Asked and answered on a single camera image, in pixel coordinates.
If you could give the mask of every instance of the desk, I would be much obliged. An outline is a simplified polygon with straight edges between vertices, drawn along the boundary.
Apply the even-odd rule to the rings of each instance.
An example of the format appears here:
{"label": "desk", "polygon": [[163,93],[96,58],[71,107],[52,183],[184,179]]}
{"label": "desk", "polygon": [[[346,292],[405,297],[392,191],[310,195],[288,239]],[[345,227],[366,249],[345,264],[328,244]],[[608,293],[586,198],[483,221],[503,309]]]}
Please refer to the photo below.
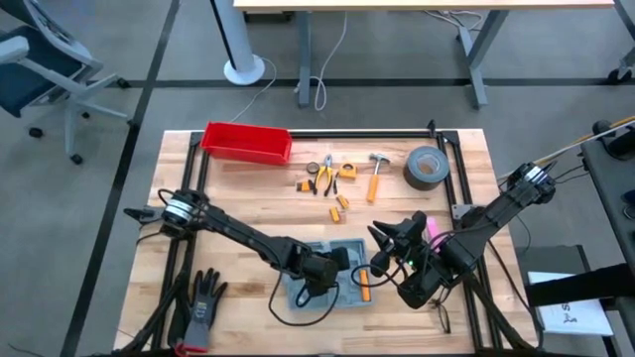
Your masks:
{"label": "desk", "polygon": [[[320,132],[331,135],[328,131]],[[407,132],[390,131],[393,134],[387,135]],[[412,132],[421,135],[422,131]],[[498,188],[482,130],[453,133],[460,139],[474,202],[489,203],[498,196]],[[190,136],[191,132],[165,133],[148,204],[161,205],[157,189],[174,189],[181,185]],[[397,223],[421,209],[437,220],[440,229],[450,228],[445,185],[432,191],[417,191],[402,177],[409,152],[422,145],[436,146],[436,142],[422,138],[294,140],[287,167],[211,159],[205,192],[213,204],[267,234],[290,235],[303,241],[364,238],[367,255],[371,256],[376,253],[377,246],[366,226],[373,219]],[[382,167],[374,205],[365,201],[374,169],[368,159],[371,152],[382,153],[392,160],[389,166]],[[340,179],[337,183],[340,193],[350,201],[345,224],[334,224],[330,220],[328,209],[336,205],[334,197],[313,196],[295,189],[297,181],[308,178],[306,164],[321,162],[326,154],[332,154],[335,168],[344,160],[358,165],[355,182]],[[454,155],[450,150],[448,157],[452,186],[460,192]],[[146,226],[141,234],[157,229],[156,225]],[[520,287],[522,281],[507,228],[502,229],[492,242]],[[168,247],[168,239],[162,237],[146,240],[138,246],[115,348],[130,341],[126,333],[135,334],[157,305]],[[535,333],[530,315],[515,298],[489,252],[486,252],[485,261],[495,302],[531,343]],[[318,325],[297,328],[284,326],[270,315],[267,301],[278,273],[262,263],[256,253],[217,234],[199,232],[193,267],[206,270],[210,266],[221,272],[223,281],[229,282],[211,329],[211,354],[432,354],[471,353],[474,350],[462,286],[457,286],[444,304],[451,322],[451,334],[443,333],[436,310],[428,305],[417,310],[407,307],[391,285],[372,290],[375,299],[372,306],[335,310]],[[274,309],[291,321],[308,321],[321,314],[289,312],[284,289],[278,290]],[[485,332],[482,311],[480,321],[481,330]]]}
{"label": "desk", "polygon": [[613,0],[234,0],[240,10],[298,11],[300,34],[300,85],[298,103],[310,103],[311,77],[311,21],[309,11],[414,11],[414,10],[491,10],[482,29],[473,41],[469,31],[459,28],[460,40],[474,92],[474,106],[487,104],[480,64],[494,41],[510,10],[607,8]]}

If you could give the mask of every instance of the chair wheel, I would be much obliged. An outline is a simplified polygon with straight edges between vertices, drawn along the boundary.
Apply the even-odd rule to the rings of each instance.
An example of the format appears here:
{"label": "chair wheel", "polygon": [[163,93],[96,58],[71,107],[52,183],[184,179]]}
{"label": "chair wheel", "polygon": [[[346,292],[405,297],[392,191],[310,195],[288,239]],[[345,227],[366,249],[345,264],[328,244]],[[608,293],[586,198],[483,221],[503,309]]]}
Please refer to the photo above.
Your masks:
{"label": "chair wheel", "polygon": [[633,72],[629,69],[626,71],[626,73],[624,73],[624,75],[621,78],[618,78],[617,75],[619,75],[619,69],[612,70],[607,77],[608,83],[617,85],[617,84],[627,82],[631,80],[631,78],[633,77]]}
{"label": "chair wheel", "polygon": [[75,165],[81,165],[81,163],[83,163],[83,158],[78,155],[75,154],[73,156],[70,157],[70,160],[75,164]]}
{"label": "chair wheel", "polygon": [[40,128],[29,129],[29,136],[32,138],[40,139],[44,136],[44,131]]}
{"label": "chair wheel", "polygon": [[128,88],[132,88],[132,85],[130,85],[130,83],[124,79],[124,78],[119,78],[117,79],[117,85],[119,86],[119,88],[121,89],[128,89]]}

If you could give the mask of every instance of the orange-handled pliers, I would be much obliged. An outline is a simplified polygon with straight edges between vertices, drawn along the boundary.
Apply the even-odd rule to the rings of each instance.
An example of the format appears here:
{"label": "orange-handled pliers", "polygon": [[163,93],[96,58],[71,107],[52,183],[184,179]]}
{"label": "orange-handled pliers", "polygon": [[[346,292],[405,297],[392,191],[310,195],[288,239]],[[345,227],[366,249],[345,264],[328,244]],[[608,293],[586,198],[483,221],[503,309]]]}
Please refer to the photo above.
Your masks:
{"label": "orange-handled pliers", "polygon": [[314,194],[318,194],[319,179],[321,179],[322,174],[326,173],[326,190],[324,191],[324,196],[328,195],[330,186],[333,184],[333,169],[330,167],[331,164],[332,156],[328,154],[326,155],[326,159],[324,159],[324,166],[319,167],[319,171],[317,172]]}

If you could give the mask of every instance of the office chair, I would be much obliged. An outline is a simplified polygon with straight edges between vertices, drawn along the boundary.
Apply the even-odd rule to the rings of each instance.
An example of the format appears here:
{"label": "office chair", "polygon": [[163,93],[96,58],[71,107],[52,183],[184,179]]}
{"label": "office chair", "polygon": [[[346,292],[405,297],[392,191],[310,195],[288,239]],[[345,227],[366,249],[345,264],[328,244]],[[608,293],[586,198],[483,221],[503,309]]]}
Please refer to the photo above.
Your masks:
{"label": "office chair", "polygon": [[[88,49],[53,21],[37,0],[0,0],[0,9],[27,26],[0,34],[0,107],[16,118],[30,105],[62,102],[64,109],[64,149],[77,165],[83,158],[74,150],[78,116],[90,112],[128,120],[128,116],[89,102],[97,92],[113,82],[121,88],[130,84],[111,74],[88,81],[103,69]],[[39,128],[29,135],[40,138]]]}

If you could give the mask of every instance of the butcher block tabletop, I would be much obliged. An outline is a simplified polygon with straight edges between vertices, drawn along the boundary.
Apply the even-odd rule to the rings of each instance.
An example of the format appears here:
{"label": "butcher block tabletop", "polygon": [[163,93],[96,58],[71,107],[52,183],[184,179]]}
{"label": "butcher block tabletop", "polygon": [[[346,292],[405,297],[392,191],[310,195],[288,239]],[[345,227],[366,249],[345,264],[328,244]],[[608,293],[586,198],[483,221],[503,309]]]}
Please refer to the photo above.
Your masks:
{"label": "butcher block tabletop", "polygon": [[[498,196],[498,188],[482,130],[457,130],[464,164],[475,204],[487,204]],[[159,188],[181,186],[191,132],[164,134],[148,204],[162,206]],[[285,167],[265,166],[211,158],[205,193],[211,203],[254,228],[272,236],[291,236],[301,241],[363,238],[370,259],[377,244],[368,233],[373,220],[401,222],[417,210],[436,219],[440,230],[451,229],[444,184],[430,191],[411,188],[403,179],[408,154],[420,146],[436,146],[434,139],[311,139],[294,140],[290,163]],[[460,203],[458,175],[448,146],[450,174]],[[374,170],[370,153],[390,158],[380,169],[379,188],[374,204],[366,202],[368,184]],[[350,201],[344,222],[333,223],[328,210],[338,206],[334,195],[297,192],[296,183],[311,177],[309,162],[322,163],[332,155],[335,169],[344,162],[358,166],[355,181],[339,179],[338,193]],[[198,151],[194,167],[202,156]],[[195,186],[197,169],[192,175]],[[145,226],[141,236],[157,231],[159,223]],[[444,303],[451,333],[442,328],[439,312],[430,304],[409,308],[391,284],[372,289],[374,304],[335,309],[324,321],[311,327],[288,327],[269,312],[267,303],[278,272],[260,260],[257,253],[216,233],[199,232],[193,270],[212,267],[229,287],[220,301],[210,331],[209,354],[440,354],[473,352],[462,285],[455,287]],[[143,326],[159,302],[169,239],[157,236],[141,242],[136,251],[130,282],[121,312],[115,348],[123,347]],[[492,239],[516,284],[522,281],[507,227]],[[494,256],[485,252],[492,295],[511,324],[535,344],[530,314],[515,297]],[[379,281],[370,277],[371,283]],[[316,319],[323,311],[290,311],[284,287],[276,292],[274,309],[293,322]],[[478,307],[480,330],[490,345],[482,306]]]}

